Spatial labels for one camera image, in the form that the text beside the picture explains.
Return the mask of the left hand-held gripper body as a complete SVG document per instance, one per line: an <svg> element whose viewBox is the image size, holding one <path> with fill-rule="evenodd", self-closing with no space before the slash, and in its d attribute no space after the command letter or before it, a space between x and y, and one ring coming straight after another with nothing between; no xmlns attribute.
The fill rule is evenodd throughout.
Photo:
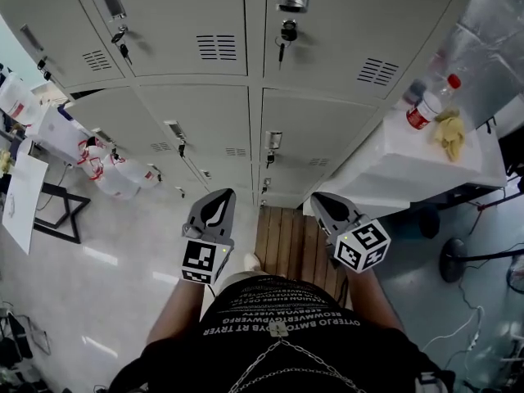
<svg viewBox="0 0 524 393"><path fill-rule="evenodd" d="M205 229L184 224L183 240L186 245L182 278L205 285L215 284L234 249L231 232L231 224Z"/></svg>

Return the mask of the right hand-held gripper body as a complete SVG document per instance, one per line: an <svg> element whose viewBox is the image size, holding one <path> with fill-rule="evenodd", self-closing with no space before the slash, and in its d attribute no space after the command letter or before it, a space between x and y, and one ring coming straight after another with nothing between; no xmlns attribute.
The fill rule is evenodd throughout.
<svg viewBox="0 0 524 393"><path fill-rule="evenodd" d="M362 273L381 263L391 238L381 223L373 219L337 236L333 258L355 273Z"/></svg>

